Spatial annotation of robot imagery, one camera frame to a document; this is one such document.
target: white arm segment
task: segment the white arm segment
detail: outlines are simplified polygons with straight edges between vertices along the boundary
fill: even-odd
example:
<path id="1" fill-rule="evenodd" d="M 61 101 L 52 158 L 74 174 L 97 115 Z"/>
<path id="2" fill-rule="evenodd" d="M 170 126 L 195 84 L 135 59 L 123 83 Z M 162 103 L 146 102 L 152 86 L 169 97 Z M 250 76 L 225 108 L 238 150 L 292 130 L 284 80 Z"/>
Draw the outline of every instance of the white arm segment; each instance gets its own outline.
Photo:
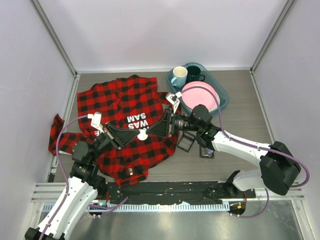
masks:
<path id="1" fill-rule="evenodd" d="M 214 140 L 212 141 L 212 145 L 213 145 L 214 150 L 235 155 L 239 158 L 242 158 L 242 159 L 254 164 L 258 168 L 260 168 L 260 166 L 259 166 L 259 162 L 261 161 L 260 157 L 265 156 L 267 154 L 267 151 L 258 150 L 258 147 L 264 147 L 264 148 L 269 149 L 270 148 L 269 144 L 250 141 L 250 140 L 232 135 L 228 132 L 226 132 L 226 133 L 232 138 L 238 139 L 238 140 L 245 142 L 245 143 L 248 143 L 248 144 L 255 145 L 255 146 L 257 146 L 257 148 L 252 148 L 252 147 L 237 143 L 235 141 L 229 140 L 229 138 L 226 137 L 222 133 L 222 131 L 219 131 L 214 136 Z"/>
<path id="2" fill-rule="evenodd" d="M 265 188 L 265 184 L 261 178 L 261 170 L 260 170 L 260 157 L 265 156 L 268 152 L 265 150 L 258 150 L 258 147 L 270 148 L 269 144 L 259 143 L 255 141 L 250 141 L 235 135 L 232 135 L 227 132 L 227 134 L 235 139 L 238 139 L 242 142 L 252 144 L 257 146 L 257 148 L 252 148 L 238 142 L 229 140 L 222 131 L 219 131 L 212 141 L 213 148 L 219 152 L 225 152 L 232 155 L 235 155 L 239 158 L 242 158 L 255 166 L 258 169 L 251 171 L 240 171 L 233 179 L 233 185 L 238 188 L 240 191 L 246 191 L 248 189 L 260 189 Z"/>
<path id="3" fill-rule="evenodd" d="M 79 221 L 80 217 L 87 209 L 88 205 L 98 196 L 98 191 L 89 186 L 86 182 L 81 182 L 77 177 L 69 177 L 69 195 L 66 197 L 61 209 L 54 217 L 50 227 L 45 234 L 53 234 L 54 238 L 59 239 L 62 233 L 65 234 L 65 240 L 70 238 L 71 232 Z M 53 213 L 57 210 L 59 204 L 66 194 L 66 188 L 58 198 L 52 210 L 47 217 L 38 225 L 39 231 L 42 232 L 51 218 Z"/>

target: tray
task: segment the tray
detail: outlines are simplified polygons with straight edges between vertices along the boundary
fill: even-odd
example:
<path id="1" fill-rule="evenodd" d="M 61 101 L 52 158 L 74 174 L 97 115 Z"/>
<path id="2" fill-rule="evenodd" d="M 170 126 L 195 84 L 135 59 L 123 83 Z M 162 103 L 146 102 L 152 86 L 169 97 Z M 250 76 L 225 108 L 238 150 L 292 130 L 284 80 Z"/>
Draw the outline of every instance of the tray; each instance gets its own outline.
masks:
<path id="1" fill-rule="evenodd" d="M 223 110 L 229 103 L 229 95 L 226 92 L 226 90 L 220 85 L 220 83 L 215 79 L 215 77 L 208 72 L 208 70 L 202 66 L 199 63 L 196 62 L 189 62 L 185 65 L 183 65 L 183 67 L 187 68 L 189 66 L 197 66 L 201 69 L 201 74 L 205 75 L 205 80 L 203 81 L 206 84 L 209 84 L 210 86 L 213 87 L 213 89 L 216 91 L 216 93 L 219 95 L 220 98 L 220 109 Z M 177 93 L 182 91 L 182 89 L 184 88 L 181 87 L 175 87 L 171 84 L 171 79 L 173 78 L 173 69 L 171 69 L 167 74 L 166 74 L 166 82 L 169 84 L 170 88 L 172 89 L 173 93 Z M 184 109 L 190 114 L 191 113 L 191 109 L 187 107 L 187 105 L 181 100 L 181 104 L 184 107 Z M 215 115 L 218 113 L 218 109 L 215 109 L 213 111 L 210 112 L 211 115 Z"/>

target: flannel fabric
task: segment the flannel fabric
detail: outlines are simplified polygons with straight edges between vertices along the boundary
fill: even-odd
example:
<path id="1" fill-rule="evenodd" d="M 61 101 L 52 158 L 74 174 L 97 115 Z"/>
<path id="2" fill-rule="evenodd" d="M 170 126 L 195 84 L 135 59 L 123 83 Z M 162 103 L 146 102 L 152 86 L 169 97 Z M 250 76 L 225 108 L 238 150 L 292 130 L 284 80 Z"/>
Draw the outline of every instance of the flannel fabric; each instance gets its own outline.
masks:
<path id="1" fill-rule="evenodd" d="M 167 93 L 157 90 L 155 77 L 133 75 L 98 83 L 90 90 L 78 93 L 78 115 L 100 112 L 103 125 L 110 122 L 119 128 L 147 129 L 162 117 L 162 104 L 169 104 L 166 100 Z M 99 134 L 99 131 L 91 126 L 91 120 L 88 118 L 80 119 L 78 124 L 83 133 L 63 133 L 59 150 L 72 153 L 72 147 L 76 142 L 92 143 Z M 52 154 L 56 154 L 55 146 L 62 126 L 63 120 L 57 115 L 50 133 L 49 151 Z M 136 184 L 147 178 L 149 168 L 174 154 L 178 136 L 178 132 L 172 137 L 164 138 L 149 135 L 144 141 L 136 137 L 122 150 L 112 148 L 95 162 L 99 164 L 100 171 L 114 178 L 119 186 Z"/>

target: robotic arm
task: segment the robotic arm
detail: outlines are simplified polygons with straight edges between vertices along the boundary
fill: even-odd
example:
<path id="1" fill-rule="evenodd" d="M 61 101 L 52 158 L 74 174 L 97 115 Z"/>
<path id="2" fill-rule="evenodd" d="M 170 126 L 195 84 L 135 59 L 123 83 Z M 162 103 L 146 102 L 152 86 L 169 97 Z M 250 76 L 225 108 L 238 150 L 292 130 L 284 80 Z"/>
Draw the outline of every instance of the robotic arm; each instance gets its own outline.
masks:
<path id="1" fill-rule="evenodd" d="M 171 137 L 178 130 L 196 131 L 195 139 L 203 148 L 235 155 L 258 167 L 251 171 L 235 171 L 228 178 L 226 190 L 231 196 L 255 188 L 268 188 L 279 195 L 287 194 L 301 167 L 290 158 L 275 153 L 292 156 L 283 143 L 276 141 L 270 145 L 234 136 L 211 123 L 212 116 L 204 105 L 196 106 L 188 116 L 175 113 L 179 101 L 174 95 L 169 94 L 167 99 L 172 103 L 173 110 L 167 108 L 162 118 L 147 130 L 121 129 L 109 123 L 103 127 L 99 120 L 101 113 L 89 116 L 92 118 L 91 125 L 102 134 L 93 144 L 84 141 L 75 144 L 72 150 L 75 162 L 68 179 L 68 191 L 64 189 L 53 209 L 36 229 L 28 229 L 25 239 L 68 240 L 88 205 L 107 190 L 105 178 L 97 175 L 99 166 L 95 165 L 95 159 L 112 147 L 121 150 L 135 137 Z"/>

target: pink plate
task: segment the pink plate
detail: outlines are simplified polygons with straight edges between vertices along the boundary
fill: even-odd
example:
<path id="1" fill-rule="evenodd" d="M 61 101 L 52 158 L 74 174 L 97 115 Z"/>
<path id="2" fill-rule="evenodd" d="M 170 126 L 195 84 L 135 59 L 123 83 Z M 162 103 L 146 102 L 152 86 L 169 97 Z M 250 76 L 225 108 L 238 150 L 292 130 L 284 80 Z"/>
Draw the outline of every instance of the pink plate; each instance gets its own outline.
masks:
<path id="1" fill-rule="evenodd" d="M 212 86 L 202 81 L 192 81 L 185 85 L 182 91 L 189 89 L 190 87 L 200 86 L 208 89 L 212 92 L 216 97 L 217 93 Z M 205 105 L 208 110 L 213 110 L 217 108 L 217 104 L 215 99 L 211 96 L 211 94 L 201 88 L 193 88 L 189 91 L 186 91 L 182 94 L 183 102 L 188 106 L 188 108 L 193 109 L 195 106 L 202 104 Z"/>

